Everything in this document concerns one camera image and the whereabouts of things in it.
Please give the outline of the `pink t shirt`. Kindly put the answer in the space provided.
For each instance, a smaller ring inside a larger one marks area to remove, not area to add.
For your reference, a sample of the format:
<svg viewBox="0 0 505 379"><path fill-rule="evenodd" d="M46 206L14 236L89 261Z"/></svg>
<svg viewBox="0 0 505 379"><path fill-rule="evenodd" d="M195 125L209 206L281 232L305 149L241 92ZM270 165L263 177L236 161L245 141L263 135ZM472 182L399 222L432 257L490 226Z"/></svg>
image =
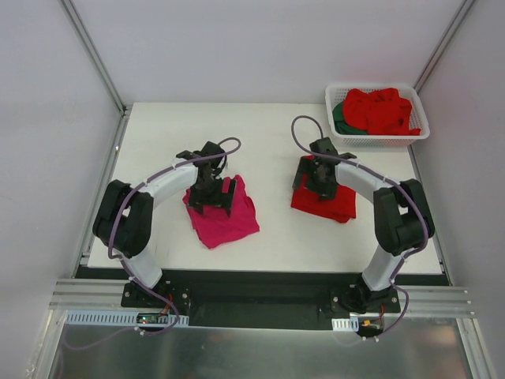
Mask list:
<svg viewBox="0 0 505 379"><path fill-rule="evenodd" d="M189 207L190 190L182 198L198 239L208 249L214 249L229 242L235 242L260 231L256 220L256 208L246 193L244 179L236 174L231 178L237 182L231 214L221 208L204 206L204 214Z"/></svg>

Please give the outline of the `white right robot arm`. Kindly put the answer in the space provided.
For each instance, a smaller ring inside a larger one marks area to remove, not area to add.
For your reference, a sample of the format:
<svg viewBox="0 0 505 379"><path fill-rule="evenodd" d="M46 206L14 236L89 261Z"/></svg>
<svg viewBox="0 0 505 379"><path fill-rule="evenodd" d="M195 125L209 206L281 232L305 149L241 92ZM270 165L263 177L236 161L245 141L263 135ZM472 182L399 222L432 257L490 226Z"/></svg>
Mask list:
<svg viewBox="0 0 505 379"><path fill-rule="evenodd" d="M340 154L327 137L312 142L300 158L293 181L293 208L330 219L348 220L344 205L361 195L373 206L378 246L353 287L339 296L349 312L371 312L386 302L405 259L424 249L435 227L422 184L396 182Z"/></svg>

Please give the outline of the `white plastic laundry basket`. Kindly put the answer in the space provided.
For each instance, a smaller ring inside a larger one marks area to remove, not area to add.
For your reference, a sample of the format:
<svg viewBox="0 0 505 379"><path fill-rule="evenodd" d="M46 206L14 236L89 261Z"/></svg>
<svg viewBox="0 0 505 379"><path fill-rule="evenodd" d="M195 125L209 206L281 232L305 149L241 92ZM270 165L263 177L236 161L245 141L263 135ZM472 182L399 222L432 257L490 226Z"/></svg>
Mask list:
<svg viewBox="0 0 505 379"><path fill-rule="evenodd" d="M330 84L328 124L342 143L359 147L407 147L430 135L417 92L405 84Z"/></svg>

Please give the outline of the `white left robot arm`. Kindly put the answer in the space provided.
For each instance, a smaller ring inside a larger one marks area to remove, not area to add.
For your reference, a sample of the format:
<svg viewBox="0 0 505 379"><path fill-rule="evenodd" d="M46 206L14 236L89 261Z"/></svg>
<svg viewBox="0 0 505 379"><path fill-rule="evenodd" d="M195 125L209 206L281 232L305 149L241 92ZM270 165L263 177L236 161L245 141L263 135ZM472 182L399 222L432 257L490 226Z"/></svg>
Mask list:
<svg viewBox="0 0 505 379"><path fill-rule="evenodd" d="M107 247L107 256L119 261L130 282L140 288L139 296L148 306L164 303L167 309L175 309L163 271L149 249L155 209L188 190L187 206L197 214L203 216L216 208L231 216L237 181L221 174L228 155L240 147L236 137L208 141L200 150L179 152L168 167L137 184L115 179L107 185L92 233Z"/></svg>

